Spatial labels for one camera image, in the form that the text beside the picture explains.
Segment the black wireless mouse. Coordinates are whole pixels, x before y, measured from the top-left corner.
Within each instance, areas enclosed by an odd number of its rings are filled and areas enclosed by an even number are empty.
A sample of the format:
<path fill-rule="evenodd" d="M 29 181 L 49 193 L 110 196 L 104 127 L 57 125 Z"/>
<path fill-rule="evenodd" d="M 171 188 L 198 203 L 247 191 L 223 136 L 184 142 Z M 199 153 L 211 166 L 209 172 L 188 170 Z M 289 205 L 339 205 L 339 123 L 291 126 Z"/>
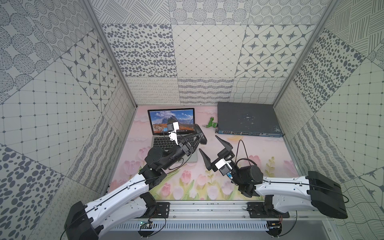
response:
<path fill-rule="evenodd" d="M 196 134 L 199 135 L 199 138 L 200 138 L 200 144 L 202 144 L 202 145 L 206 145 L 207 142 L 208 142 L 208 140 L 207 140 L 205 134 L 203 133 L 201 127 L 200 127 L 198 124 L 195 124 L 195 125 L 194 125 L 194 128 L 195 128 L 195 132 L 196 132 Z"/>

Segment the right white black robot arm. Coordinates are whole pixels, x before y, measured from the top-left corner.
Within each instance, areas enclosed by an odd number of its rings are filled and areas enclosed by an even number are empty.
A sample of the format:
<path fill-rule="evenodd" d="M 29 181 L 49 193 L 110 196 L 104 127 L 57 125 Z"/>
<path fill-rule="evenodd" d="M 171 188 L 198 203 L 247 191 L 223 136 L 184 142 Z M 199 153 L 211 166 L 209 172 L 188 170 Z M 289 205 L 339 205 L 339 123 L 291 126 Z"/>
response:
<path fill-rule="evenodd" d="M 233 146 L 221 138 L 217 139 L 224 148 L 214 161 L 203 150 L 199 150 L 207 170 L 227 176 L 247 198 L 264 197 L 266 211 L 281 214 L 319 211 L 334 219 L 348 218 L 346 204 L 349 198 L 342 193 L 340 184 L 316 171 L 293 178 L 266 177 L 254 161 L 250 161 L 249 166 L 239 167 L 233 161 Z"/>

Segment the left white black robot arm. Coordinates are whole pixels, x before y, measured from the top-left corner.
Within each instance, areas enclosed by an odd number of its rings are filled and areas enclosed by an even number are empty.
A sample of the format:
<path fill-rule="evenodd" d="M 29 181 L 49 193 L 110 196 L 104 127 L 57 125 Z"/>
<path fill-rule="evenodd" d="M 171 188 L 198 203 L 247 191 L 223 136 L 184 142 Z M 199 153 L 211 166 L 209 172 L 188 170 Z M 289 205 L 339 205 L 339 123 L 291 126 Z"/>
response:
<path fill-rule="evenodd" d="M 166 177 L 165 170 L 184 156 L 191 156 L 199 144 L 206 145 L 202 131 L 186 135 L 168 151 L 152 147 L 146 165 L 128 182 L 87 204 L 72 205 L 64 225 L 69 240 L 98 240 L 116 226 L 139 217 L 151 217 L 157 202 L 150 190 Z"/>

